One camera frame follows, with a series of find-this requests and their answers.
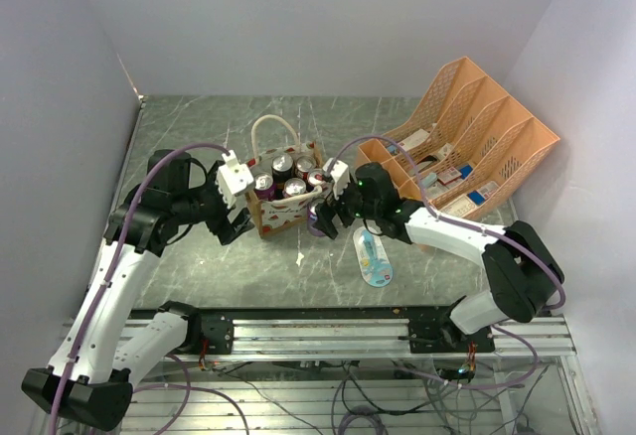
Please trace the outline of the blue Red Bull can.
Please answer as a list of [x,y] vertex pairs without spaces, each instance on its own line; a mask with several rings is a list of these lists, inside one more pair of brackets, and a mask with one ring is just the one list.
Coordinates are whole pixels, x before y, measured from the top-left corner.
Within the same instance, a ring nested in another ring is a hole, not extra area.
[[322,192],[327,188],[327,182],[321,169],[313,169],[307,174],[307,188],[311,192]]

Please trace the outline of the watermelon canvas bag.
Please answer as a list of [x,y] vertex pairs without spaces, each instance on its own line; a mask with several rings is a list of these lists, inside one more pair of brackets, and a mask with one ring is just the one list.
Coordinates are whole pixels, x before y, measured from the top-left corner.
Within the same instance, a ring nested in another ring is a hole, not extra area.
[[[258,129],[266,121],[276,122],[285,128],[291,136],[291,142],[278,147],[264,148],[258,137]],[[275,114],[265,114],[256,119],[250,130],[250,139],[252,158],[247,162],[247,166],[253,176],[260,172],[271,174],[271,162],[274,157],[280,154],[289,154],[294,162],[301,155],[309,155],[315,159],[316,168],[319,169],[324,163],[322,153],[316,143],[301,140],[294,127]],[[311,192],[307,188],[306,196],[297,201],[291,201],[283,197],[283,190],[276,189],[275,200],[271,202],[260,201],[256,197],[254,189],[251,190],[246,197],[247,208],[259,236],[267,238],[301,223],[306,223],[308,205],[324,196],[327,190],[328,184],[322,192]]]

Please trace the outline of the purple Fanta can front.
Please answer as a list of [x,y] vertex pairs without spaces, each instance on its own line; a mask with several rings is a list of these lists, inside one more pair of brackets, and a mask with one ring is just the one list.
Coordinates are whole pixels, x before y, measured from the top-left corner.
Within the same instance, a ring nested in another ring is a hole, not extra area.
[[254,193],[260,201],[275,200],[276,184],[271,174],[260,172],[254,176]]

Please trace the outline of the purple fanta can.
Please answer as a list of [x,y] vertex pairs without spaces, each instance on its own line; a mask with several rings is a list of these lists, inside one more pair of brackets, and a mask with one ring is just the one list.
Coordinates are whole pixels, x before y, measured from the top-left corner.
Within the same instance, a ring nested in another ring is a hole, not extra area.
[[254,176],[254,193],[260,201],[275,200],[276,184],[271,174],[260,172]]
[[316,227],[316,222],[318,220],[316,214],[317,203],[312,202],[307,207],[307,228],[308,231],[314,236],[322,237],[324,233]]

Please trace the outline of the black yellow beverage can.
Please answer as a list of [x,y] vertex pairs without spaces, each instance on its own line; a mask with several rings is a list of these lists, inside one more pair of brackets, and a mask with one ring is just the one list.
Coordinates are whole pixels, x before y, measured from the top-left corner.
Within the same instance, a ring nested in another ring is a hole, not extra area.
[[271,174],[277,190],[283,190],[284,184],[293,177],[294,160],[289,154],[280,154],[271,162]]

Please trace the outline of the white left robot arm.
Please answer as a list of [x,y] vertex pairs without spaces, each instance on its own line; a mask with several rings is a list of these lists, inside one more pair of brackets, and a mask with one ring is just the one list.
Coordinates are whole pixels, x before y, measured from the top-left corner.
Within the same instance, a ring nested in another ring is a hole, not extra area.
[[61,420],[109,432],[122,421],[134,388],[164,357],[190,353],[203,338],[195,307],[166,302],[127,343],[119,339],[140,290],[180,227],[202,223],[222,244],[250,227],[246,210],[229,215],[252,190],[248,166],[221,147],[222,158],[202,185],[190,185],[193,145],[160,151],[145,179],[109,217],[99,260],[79,312],[46,366],[29,369],[23,392],[49,416],[55,434]]

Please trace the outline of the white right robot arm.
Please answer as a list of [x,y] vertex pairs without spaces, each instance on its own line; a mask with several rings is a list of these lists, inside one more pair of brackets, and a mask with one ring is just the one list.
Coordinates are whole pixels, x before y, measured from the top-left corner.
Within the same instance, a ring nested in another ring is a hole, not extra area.
[[315,225],[326,236],[337,237],[336,219],[344,227],[360,220],[381,236],[441,249],[485,271],[487,289],[460,298],[443,316],[437,336],[446,349],[460,351],[484,328],[505,320],[529,323],[564,304],[564,275],[528,223],[479,224],[403,198],[378,163],[351,171],[332,158],[323,171],[331,189],[317,205]]

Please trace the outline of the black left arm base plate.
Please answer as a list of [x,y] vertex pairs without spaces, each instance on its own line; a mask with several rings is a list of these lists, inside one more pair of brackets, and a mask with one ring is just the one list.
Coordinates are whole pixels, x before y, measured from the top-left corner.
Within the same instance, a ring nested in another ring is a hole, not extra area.
[[229,355],[235,339],[235,326],[223,314],[187,305],[168,310],[186,322],[184,340],[175,348],[177,353],[199,355]]

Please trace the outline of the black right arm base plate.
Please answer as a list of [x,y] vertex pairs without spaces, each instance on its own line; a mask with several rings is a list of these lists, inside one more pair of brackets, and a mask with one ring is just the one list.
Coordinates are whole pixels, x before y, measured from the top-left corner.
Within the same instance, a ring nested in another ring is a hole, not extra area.
[[478,354],[495,351],[492,332],[483,328],[472,335],[464,335],[449,320],[409,320],[405,336],[399,341],[409,344],[413,354]]

